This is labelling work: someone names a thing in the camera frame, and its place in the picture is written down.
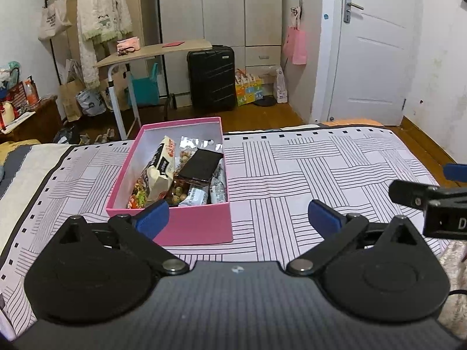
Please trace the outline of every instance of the suitcase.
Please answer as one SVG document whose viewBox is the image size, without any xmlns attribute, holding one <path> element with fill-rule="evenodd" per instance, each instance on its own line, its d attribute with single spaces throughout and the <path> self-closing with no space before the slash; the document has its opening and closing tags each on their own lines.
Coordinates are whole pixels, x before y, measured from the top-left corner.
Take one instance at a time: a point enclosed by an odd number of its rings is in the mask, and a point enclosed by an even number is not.
<svg viewBox="0 0 467 350">
<path fill-rule="evenodd" d="M 194 109 L 224 111 L 237 106 L 232 48 L 214 45 L 212 50 L 192 51 L 187 62 Z"/>
</svg>

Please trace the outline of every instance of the open cardboard box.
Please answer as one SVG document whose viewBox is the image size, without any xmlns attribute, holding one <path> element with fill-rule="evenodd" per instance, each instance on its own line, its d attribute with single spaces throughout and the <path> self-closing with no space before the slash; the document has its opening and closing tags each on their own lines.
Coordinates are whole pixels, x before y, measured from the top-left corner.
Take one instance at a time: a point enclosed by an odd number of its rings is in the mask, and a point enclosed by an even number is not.
<svg viewBox="0 0 467 350">
<path fill-rule="evenodd" d="M 141 176 L 144 167 L 155 154 L 164 136 L 175 141 L 177 157 L 180 153 L 179 145 L 182 136 L 204 140 L 212 139 L 214 143 L 224 144 L 219 117 L 144 125 L 131 146 L 110 194 L 106 206 L 110 217 L 119 214 L 134 216 L 142 211 L 141 209 L 127 209 L 128 200 L 136 180 Z M 229 202 L 170 208 L 169 223 L 154 238 L 154 242 L 160 246 L 220 244 L 232 241 Z"/>
</svg>

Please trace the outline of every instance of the bed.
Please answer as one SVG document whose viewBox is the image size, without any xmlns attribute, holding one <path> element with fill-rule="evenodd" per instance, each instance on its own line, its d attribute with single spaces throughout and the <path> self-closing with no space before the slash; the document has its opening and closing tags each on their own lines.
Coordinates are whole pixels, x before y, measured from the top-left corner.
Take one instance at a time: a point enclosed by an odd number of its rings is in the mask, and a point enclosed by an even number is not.
<svg viewBox="0 0 467 350">
<path fill-rule="evenodd" d="M 226 133 L 224 140 L 234 241 L 167 248 L 191 267 L 197 260 L 277 260 L 284 266 L 323 240 L 308 223 L 311 199 L 376 222 L 404 214 L 423 228 L 421 212 L 391 203 L 388 185 L 394 179 L 436 181 L 384 127 L 307 125 Z M 36 319 L 23 289 L 27 270 L 67 217 L 107 221 L 106 201 L 131 143 L 21 146 L 8 155 L 0 184 L 0 291 L 15 333 Z M 459 267 L 464 244 L 426 240 L 452 287 L 465 287 L 465 267 Z M 455 333 L 467 327 L 459 319 L 462 298 L 450 298 L 440 319 Z"/>
</svg>

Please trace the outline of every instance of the red booklet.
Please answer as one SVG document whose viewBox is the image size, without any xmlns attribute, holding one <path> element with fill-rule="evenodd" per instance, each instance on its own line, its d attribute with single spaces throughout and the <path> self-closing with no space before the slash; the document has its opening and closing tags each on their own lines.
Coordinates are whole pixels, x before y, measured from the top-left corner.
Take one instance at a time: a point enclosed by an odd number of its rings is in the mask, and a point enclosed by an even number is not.
<svg viewBox="0 0 467 350">
<path fill-rule="evenodd" d="M 163 48 L 172 48 L 174 46 L 180 46 L 182 43 L 185 43 L 185 41 L 167 43 L 167 44 L 163 45 Z"/>
</svg>

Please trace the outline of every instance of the pink shopping bag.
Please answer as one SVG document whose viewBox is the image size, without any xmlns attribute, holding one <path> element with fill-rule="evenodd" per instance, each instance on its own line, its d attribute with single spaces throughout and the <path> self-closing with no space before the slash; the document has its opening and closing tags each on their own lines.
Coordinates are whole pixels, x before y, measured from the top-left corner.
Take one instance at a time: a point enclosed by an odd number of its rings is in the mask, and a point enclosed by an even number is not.
<svg viewBox="0 0 467 350">
<path fill-rule="evenodd" d="M 306 51 L 306 32 L 304 30 L 294 30 L 295 43 L 293 46 L 292 64 L 306 64 L 307 51 Z"/>
<path fill-rule="evenodd" d="M 287 58 L 293 57 L 296 31 L 297 30 L 291 26 L 287 28 L 287 35 L 285 37 L 284 46 L 282 47 L 282 51 Z"/>
</svg>

